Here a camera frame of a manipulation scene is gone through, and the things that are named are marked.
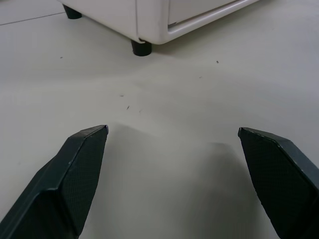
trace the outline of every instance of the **floor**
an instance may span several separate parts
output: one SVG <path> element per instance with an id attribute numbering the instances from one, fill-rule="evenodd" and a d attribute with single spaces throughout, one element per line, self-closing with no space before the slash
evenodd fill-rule
<path id="1" fill-rule="evenodd" d="M 278 239 L 237 131 L 319 166 L 319 2 L 261 0 L 147 57 L 63 12 L 0 0 L 0 219 L 68 136 L 108 124 L 81 239 Z"/>

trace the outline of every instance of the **white floor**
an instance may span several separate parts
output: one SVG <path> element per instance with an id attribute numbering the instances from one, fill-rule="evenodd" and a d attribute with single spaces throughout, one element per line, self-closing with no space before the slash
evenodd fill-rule
<path id="1" fill-rule="evenodd" d="M 81 239 L 278 238 L 237 130 L 319 166 L 317 0 L 261 0 L 142 58 L 85 17 L 27 20 L 63 12 L 34 1 L 0 1 L 0 219 L 69 135 L 108 124 Z"/>

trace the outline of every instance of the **textured gripper pad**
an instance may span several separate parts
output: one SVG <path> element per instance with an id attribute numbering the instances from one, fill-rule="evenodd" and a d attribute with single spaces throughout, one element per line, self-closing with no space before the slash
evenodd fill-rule
<path id="1" fill-rule="evenodd" d="M 238 135 L 256 193 L 278 236 L 305 238 L 302 235 L 318 207 L 318 189 L 297 166 L 300 158 L 293 158 L 301 151 L 291 141 L 266 132 L 240 128 Z M 308 160 L 303 154 L 302 157 L 301 165 Z M 313 164 L 309 165 L 318 171 Z"/>
<path id="2" fill-rule="evenodd" d="M 98 185 L 105 140 L 103 131 L 88 137 L 62 183 L 61 195 L 77 235 L 83 231 Z"/>

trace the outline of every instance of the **black rubber foot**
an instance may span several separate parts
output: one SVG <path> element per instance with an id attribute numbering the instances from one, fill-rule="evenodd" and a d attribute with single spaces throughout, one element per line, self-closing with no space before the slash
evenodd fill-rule
<path id="1" fill-rule="evenodd" d="M 149 42 L 138 43 L 131 40 L 133 52 L 137 56 L 148 56 L 152 53 L 152 44 Z"/>
<path id="2" fill-rule="evenodd" d="M 82 14 L 79 13 L 78 11 L 71 9 L 66 5 L 63 5 L 63 7 L 69 19 L 79 19 L 82 17 Z"/>

